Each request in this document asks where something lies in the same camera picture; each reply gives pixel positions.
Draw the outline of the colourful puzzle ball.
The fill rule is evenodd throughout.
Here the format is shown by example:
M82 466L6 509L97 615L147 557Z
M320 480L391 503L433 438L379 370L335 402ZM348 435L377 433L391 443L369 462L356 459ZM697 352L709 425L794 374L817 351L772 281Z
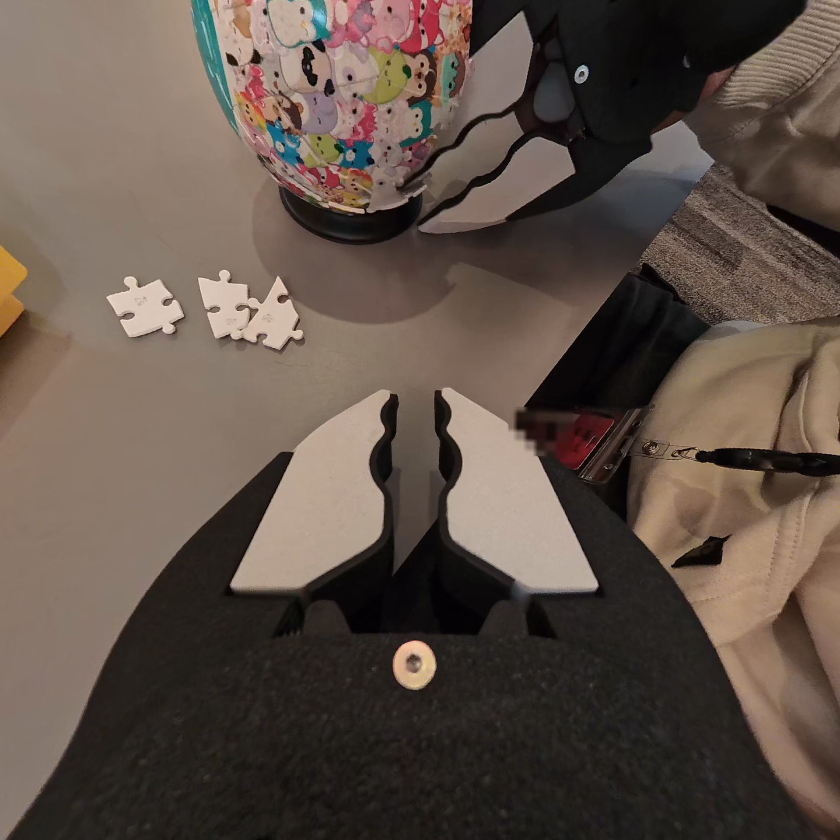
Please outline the colourful puzzle ball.
M470 1L193 1L206 75L269 175L351 221L424 190L412 177L469 75Z

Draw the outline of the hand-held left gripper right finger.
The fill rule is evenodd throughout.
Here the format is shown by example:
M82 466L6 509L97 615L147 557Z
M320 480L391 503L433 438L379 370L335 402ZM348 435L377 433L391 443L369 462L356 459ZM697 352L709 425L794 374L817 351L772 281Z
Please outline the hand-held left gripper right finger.
M443 589L467 607L596 593L595 573L530 442L453 389L434 394L434 421Z

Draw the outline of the yellow plastic bin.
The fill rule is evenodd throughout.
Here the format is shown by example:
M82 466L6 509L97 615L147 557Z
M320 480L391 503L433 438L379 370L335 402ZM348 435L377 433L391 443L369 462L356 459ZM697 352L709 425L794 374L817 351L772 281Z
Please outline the yellow plastic bin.
M26 279L27 269L4 247L1 251L1 331L3 337L20 319L25 307L15 297L18 287Z

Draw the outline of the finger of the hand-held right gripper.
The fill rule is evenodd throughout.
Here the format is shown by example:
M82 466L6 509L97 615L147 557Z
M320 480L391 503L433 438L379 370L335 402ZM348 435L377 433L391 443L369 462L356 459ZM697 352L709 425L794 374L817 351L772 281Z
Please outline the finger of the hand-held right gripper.
M463 129L474 126L458 148L439 155L423 176L424 197L457 195L474 177L502 163L523 135L542 127L529 88L533 52L527 19L518 14L470 58L457 106L437 134L436 150L454 145Z
M529 139L497 173L482 176L441 203L418 225L426 235L472 232L505 223L575 173L569 149L549 139Z

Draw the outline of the person's right forearm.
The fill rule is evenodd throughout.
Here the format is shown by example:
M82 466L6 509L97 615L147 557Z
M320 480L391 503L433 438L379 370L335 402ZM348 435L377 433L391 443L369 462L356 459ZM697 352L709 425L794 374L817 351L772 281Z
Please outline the person's right forearm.
M808 2L684 121L745 195L839 256L839 2Z

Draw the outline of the beige hoodie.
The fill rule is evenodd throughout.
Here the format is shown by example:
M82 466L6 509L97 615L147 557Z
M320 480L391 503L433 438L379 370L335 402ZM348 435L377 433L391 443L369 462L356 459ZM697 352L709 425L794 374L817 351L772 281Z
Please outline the beige hoodie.
M643 440L837 456L838 402L838 318L725 322L666 375ZM838 838L838 476L636 455L627 522L695 610L773 771Z

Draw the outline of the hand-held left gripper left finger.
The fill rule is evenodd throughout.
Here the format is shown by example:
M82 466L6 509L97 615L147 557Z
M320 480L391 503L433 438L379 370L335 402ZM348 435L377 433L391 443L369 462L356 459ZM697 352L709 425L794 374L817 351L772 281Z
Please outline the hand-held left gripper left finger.
M367 607L394 564L392 473L398 398L381 390L294 450L230 591Z

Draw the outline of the black ball stand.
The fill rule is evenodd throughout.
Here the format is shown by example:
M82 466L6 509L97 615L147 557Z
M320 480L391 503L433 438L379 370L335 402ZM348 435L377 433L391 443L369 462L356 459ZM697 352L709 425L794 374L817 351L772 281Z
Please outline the black ball stand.
M375 213L344 213L312 204L279 186L283 207L302 228L330 242L342 245L377 245L390 241L415 225L421 215L421 194L392 209Z

